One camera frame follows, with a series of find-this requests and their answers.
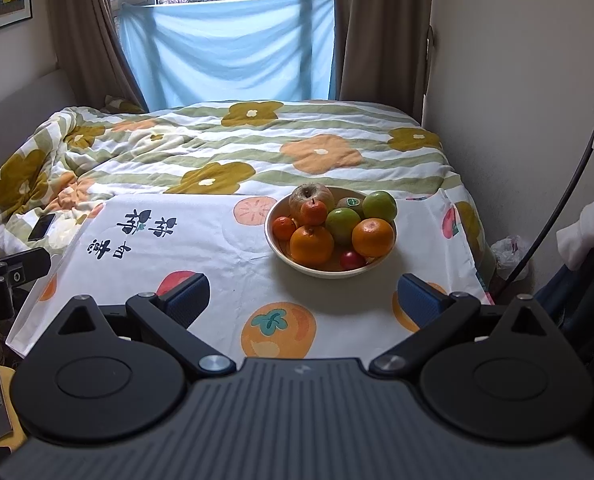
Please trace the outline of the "brown kiwi with sticker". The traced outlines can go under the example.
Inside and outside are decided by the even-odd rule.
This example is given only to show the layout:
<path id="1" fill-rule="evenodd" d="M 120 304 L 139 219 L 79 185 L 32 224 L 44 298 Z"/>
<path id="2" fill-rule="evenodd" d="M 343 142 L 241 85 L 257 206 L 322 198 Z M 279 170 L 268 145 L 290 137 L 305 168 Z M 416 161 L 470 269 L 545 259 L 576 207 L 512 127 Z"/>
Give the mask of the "brown kiwi with sticker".
<path id="1" fill-rule="evenodd" d="M 359 214 L 360 217 L 363 216 L 363 198 L 362 197 L 353 197 L 347 196 L 341 198 L 337 203 L 338 208 L 348 208 L 355 211 Z"/>

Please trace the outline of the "floral striped duvet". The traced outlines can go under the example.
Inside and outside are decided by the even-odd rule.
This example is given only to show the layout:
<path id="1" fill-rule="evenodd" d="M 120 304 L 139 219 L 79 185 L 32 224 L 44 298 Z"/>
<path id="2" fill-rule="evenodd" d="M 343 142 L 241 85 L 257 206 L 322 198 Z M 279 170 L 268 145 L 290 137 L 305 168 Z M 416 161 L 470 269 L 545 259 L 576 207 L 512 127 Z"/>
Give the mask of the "floral striped duvet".
<path id="1" fill-rule="evenodd" d="M 208 102 L 141 113 L 126 101 L 58 110 L 0 167 L 0 256 L 33 247 L 43 214 L 62 252 L 113 197 L 284 195 L 304 183 L 457 206 L 484 281 L 495 259 L 473 197 L 437 134 L 390 106 L 348 101 Z"/>

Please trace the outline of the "brown left curtain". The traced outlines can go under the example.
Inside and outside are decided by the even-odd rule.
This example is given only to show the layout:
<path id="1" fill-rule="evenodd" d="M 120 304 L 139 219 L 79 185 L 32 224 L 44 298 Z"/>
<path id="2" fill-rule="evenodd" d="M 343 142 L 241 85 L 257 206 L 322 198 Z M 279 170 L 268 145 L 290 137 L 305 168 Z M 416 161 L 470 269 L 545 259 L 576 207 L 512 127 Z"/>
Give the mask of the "brown left curtain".
<path id="1" fill-rule="evenodd" d="M 144 96 L 121 49 L 110 0 L 47 0 L 58 67 L 76 102 L 102 107 L 107 96 L 142 110 Z"/>

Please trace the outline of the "black phone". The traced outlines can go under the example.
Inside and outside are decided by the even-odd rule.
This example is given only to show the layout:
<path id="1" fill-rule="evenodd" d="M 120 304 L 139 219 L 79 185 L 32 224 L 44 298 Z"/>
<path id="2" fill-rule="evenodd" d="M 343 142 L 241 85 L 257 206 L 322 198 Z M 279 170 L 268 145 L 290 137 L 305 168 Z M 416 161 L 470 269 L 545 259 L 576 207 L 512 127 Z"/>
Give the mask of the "black phone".
<path id="1" fill-rule="evenodd" d="M 48 229 L 50 229 L 50 226 L 54 220 L 55 214 L 43 214 L 43 216 L 35 223 L 33 229 L 31 230 L 28 236 L 28 241 L 36 242 L 37 240 L 42 240 Z"/>

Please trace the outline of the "brown curtain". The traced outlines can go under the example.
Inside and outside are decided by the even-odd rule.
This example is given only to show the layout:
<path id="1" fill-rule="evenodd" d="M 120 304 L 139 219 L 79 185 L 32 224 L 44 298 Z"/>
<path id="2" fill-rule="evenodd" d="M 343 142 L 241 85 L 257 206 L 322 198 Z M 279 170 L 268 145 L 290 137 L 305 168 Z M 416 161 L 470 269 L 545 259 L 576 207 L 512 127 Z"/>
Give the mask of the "brown curtain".
<path id="1" fill-rule="evenodd" d="M 121 49 L 110 0 L 47 0 L 58 67 L 76 102 L 102 107 L 107 96 L 142 110 L 144 96 Z"/>
<path id="2" fill-rule="evenodd" d="M 433 0 L 334 0 L 336 96 L 421 120 Z"/>

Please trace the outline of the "cream cartoon bowl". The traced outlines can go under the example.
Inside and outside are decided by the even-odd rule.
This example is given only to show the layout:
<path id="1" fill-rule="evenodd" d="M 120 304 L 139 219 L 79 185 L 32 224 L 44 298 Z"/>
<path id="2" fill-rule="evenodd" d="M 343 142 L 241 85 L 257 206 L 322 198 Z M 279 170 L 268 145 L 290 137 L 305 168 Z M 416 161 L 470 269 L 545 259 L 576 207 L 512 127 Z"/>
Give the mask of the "cream cartoon bowl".
<path id="1" fill-rule="evenodd" d="M 332 185 L 325 185 L 325 186 L 327 188 L 329 188 L 329 190 L 334 195 L 336 205 L 333 209 L 338 208 L 337 203 L 343 197 L 347 197 L 347 196 L 362 197 L 364 200 L 365 196 L 370 194 L 370 193 L 363 194 L 360 192 L 355 192 L 355 191 L 352 191 L 350 188 L 337 188 L 336 186 L 332 186 Z M 272 234 L 272 222 L 276 217 L 288 216 L 288 217 L 291 217 L 294 219 L 295 223 L 297 224 L 297 229 L 300 228 L 301 226 L 303 226 L 303 224 L 300 222 L 300 218 L 295 218 L 289 211 L 289 208 L 288 208 L 289 195 L 282 198 L 279 202 L 277 202 L 275 205 L 273 205 L 271 207 L 269 214 L 267 215 L 267 218 L 265 219 L 265 238 L 267 239 L 267 242 L 268 242 L 270 248 L 272 249 L 272 251 L 275 253 L 275 255 L 278 256 L 283 262 L 287 263 L 294 270 L 296 270 L 302 274 L 313 276 L 314 278 L 330 278 L 331 280 L 336 280 L 337 278 L 351 278 L 352 276 L 360 275 L 362 273 L 365 273 L 365 272 L 375 268 L 375 266 L 378 266 L 393 251 L 393 249 L 392 249 L 387 255 L 385 255 L 382 258 L 376 258 L 376 259 L 366 258 L 367 264 L 365 266 L 363 266 L 362 268 L 345 271 L 339 265 L 339 255 L 342 252 L 344 252 L 345 250 L 355 250 L 355 249 L 353 249 L 351 243 L 349 245 L 345 245 L 345 246 L 338 245 L 335 243 L 334 252 L 332 254 L 332 257 L 329 258 L 329 261 L 327 263 L 324 263 L 321 266 L 316 266 L 315 268 L 309 268 L 309 266 L 302 266 L 301 264 L 295 263 L 295 261 L 291 258 L 291 254 L 289 253 L 289 247 L 288 247 L 289 242 L 280 242 Z M 396 228 L 395 220 L 393 220 L 393 222 L 388 222 L 388 223 L 390 223 L 391 226 L 393 227 L 393 229 L 395 230 L 396 240 L 397 240 L 397 228 Z"/>

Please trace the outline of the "medium orange mandarin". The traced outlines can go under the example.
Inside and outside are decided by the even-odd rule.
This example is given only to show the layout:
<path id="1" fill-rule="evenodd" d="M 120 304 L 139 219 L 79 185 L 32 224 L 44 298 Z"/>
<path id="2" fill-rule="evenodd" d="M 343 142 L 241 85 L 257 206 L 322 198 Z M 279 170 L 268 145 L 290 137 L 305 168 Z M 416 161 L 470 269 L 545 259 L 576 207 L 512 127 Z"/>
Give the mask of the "medium orange mandarin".
<path id="1" fill-rule="evenodd" d="M 332 257 L 335 240 L 323 226 L 301 226 L 291 234 L 288 247 L 295 263 L 315 268 Z"/>

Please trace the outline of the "red tomato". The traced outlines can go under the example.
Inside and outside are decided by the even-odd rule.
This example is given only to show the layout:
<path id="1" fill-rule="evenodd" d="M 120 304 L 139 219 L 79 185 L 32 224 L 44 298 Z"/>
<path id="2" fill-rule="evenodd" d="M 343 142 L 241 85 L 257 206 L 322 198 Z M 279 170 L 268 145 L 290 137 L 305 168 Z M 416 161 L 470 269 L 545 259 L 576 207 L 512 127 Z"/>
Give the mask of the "red tomato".
<path id="1" fill-rule="evenodd" d="M 272 222 L 272 234 L 280 242 L 289 242 L 296 230 L 297 224 L 291 217 L 276 217 Z"/>
<path id="2" fill-rule="evenodd" d="M 367 259 L 354 250 L 345 250 L 339 255 L 339 265 L 345 271 L 360 269 L 367 264 Z"/>

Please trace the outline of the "brown right curtain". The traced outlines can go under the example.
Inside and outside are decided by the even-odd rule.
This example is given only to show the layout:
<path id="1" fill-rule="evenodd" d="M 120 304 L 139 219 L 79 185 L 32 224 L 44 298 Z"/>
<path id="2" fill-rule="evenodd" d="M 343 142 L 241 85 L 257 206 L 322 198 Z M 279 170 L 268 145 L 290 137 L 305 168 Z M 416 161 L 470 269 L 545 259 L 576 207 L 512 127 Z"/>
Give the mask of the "brown right curtain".
<path id="1" fill-rule="evenodd" d="M 433 0 L 334 0 L 336 96 L 421 120 Z"/>

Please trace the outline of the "yellow-red wrinkled apple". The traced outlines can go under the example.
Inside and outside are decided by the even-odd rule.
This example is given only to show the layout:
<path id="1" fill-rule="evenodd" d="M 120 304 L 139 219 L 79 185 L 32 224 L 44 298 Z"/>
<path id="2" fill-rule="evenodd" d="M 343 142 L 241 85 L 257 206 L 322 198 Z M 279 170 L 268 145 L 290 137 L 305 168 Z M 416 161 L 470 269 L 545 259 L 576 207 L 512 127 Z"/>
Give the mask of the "yellow-red wrinkled apple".
<path id="1" fill-rule="evenodd" d="M 299 218 L 301 206 L 311 200 L 319 200 L 330 212 L 336 205 L 333 193 L 325 185 L 320 183 L 306 183 L 297 186 L 288 197 L 288 208 L 295 218 Z"/>

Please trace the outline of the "light blue window cloth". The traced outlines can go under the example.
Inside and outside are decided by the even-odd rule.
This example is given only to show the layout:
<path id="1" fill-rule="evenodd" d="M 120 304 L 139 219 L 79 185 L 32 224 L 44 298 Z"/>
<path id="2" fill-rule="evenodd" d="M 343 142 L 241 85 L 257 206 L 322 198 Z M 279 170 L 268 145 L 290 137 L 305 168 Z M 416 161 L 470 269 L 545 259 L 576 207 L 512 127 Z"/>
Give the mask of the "light blue window cloth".
<path id="1" fill-rule="evenodd" d="M 334 0 L 122 4 L 119 39 L 150 110 L 209 101 L 327 100 Z"/>

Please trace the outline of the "white plastic bag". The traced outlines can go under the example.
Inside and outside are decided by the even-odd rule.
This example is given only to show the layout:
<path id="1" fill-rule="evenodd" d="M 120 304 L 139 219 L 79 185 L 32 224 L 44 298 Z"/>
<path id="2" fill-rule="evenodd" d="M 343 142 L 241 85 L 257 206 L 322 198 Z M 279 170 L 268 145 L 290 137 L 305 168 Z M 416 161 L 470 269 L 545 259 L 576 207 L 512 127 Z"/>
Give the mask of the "white plastic bag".
<path id="1" fill-rule="evenodd" d="M 496 260 L 497 274 L 506 281 L 526 256 L 530 245 L 524 238 L 511 235 L 490 246 Z"/>

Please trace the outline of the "large orange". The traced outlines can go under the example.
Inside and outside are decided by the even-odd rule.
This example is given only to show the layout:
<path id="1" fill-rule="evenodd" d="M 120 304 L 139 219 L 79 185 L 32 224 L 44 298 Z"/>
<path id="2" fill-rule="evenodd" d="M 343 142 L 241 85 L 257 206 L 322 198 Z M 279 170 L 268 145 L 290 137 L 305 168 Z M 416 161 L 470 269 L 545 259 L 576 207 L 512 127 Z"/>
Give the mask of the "large orange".
<path id="1" fill-rule="evenodd" d="M 395 245 L 396 234 L 390 223 L 383 219 L 369 218 L 360 221 L 352 230 L 353 249 L 364 258 L 382 258 Z"/>

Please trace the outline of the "white persimmon print cloth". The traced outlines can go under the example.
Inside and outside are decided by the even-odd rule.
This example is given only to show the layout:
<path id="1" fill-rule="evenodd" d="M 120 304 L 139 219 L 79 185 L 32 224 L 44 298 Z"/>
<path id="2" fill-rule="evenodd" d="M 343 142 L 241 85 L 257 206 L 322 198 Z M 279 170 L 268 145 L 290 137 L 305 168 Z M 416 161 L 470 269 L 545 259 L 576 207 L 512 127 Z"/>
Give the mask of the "white persimmon print cloth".
<path id="1" fill-rule="evenodd" d="M 412 332 L 397 292 L 404 273 L 487 299 L 458 207 L 445 193 L 401 200 L 393 251 L 350 278 L 315 278 L 282 261 L 251 212 L 255 203 L 237 195 L 113 198 L 33 287 L 7 345 L 28 354 L 73 296 L 123 304 L 197 274 L 210 294 L 191 331 L 235 361 L 375 358 Z"/>

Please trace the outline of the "green apple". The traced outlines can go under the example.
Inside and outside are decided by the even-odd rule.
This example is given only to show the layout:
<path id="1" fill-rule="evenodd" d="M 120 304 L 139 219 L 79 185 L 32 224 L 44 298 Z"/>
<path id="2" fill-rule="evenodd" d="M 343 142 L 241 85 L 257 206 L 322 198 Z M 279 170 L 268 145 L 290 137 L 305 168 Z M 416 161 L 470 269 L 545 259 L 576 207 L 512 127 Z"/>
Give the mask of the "green apple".
<path id="1" fill-rule="evenodd" d="M 351 243 L 352 231 L 360 223 L 361 218 L 350 208 L 335 208 L 326 217 L 325 227 L 338 245 Z"/>
<path id="2" fill-rule="evenodd" d="M 398 214 L 396 200 L 385 191 L 376 191 L 365 196 L 362 203 L 365 218 L 378 218 L 393 222 Z"/>

